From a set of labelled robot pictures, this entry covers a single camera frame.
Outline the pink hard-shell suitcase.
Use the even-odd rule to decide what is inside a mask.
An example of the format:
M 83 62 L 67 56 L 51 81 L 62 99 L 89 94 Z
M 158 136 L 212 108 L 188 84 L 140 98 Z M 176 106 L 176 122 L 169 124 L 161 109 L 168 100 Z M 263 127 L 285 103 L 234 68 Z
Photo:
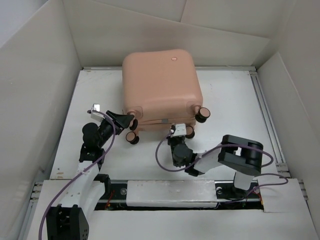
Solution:
M 134 52 L 122 62 L 123 113 L 134 120 L 126 140 L 135 145 L 140 132 L 158 132 L 185 124 L 186 138 L 196 123 L 211 115 L 191 54 L 184 49 Z

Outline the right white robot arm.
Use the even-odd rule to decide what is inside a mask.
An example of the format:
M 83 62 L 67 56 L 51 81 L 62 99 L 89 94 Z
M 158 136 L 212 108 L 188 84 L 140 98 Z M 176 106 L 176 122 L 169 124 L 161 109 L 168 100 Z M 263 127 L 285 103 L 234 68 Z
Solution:
M 261 174 L 264 146 L 258 141 L 227 134 L 216 147 L 203 153 L 190 149 L 184 136 L 169 136 L 167 144 L 173 165 L 184 167 L 183 171 L 193 177 L 220 166 L 234 170 L 231 191 L 237 197 L 247 194 L 253 178 Z

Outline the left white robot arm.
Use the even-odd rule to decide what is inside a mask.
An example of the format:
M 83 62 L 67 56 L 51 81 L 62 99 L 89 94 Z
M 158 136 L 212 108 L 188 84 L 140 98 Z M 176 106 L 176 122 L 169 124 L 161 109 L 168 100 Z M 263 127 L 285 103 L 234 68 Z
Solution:
M 88 219 L 100 198 L 111 194 L 110 178 L 100 174 L 109 149 L 105 143 L 130 127 L 135 117 L 132 114 L 105 113 L 95 104 L 88 111 L 91 118 L 100 124 L 90 122 L 82 127 L 83 144 L 80 149 L 77 172 L 51 200 L 41 219 L 38 236 L 46 226 L 49 240 L 86 240 L 89 237 Z

